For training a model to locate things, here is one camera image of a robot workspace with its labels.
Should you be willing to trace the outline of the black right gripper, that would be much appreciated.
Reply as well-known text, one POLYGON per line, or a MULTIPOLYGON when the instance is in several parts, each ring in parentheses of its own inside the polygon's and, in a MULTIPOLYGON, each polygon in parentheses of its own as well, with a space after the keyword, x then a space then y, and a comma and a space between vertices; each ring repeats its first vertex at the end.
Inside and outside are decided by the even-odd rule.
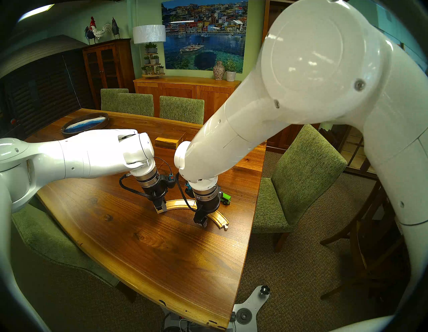
POLYGON ((203 228, 207 227, 207 215, 216 211, 220 206, 222 198, 222 191, 215 192, 215 195, 207 200, 208 195, 201 196, 196 194, 197 211, 193 221, 195 224, 202 225, 203 228))

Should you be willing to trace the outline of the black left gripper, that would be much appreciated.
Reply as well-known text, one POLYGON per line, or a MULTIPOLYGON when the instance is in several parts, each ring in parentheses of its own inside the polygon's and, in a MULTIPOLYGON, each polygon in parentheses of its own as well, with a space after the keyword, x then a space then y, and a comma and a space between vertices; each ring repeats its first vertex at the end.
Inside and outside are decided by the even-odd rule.
POLYGON ((153 202, 157 213, 167 212, 165 195, 169 188, 174 188, 175 183, 174 176, 153 176, 151 179, 143 181, 144 192, 156 197, 153 202))

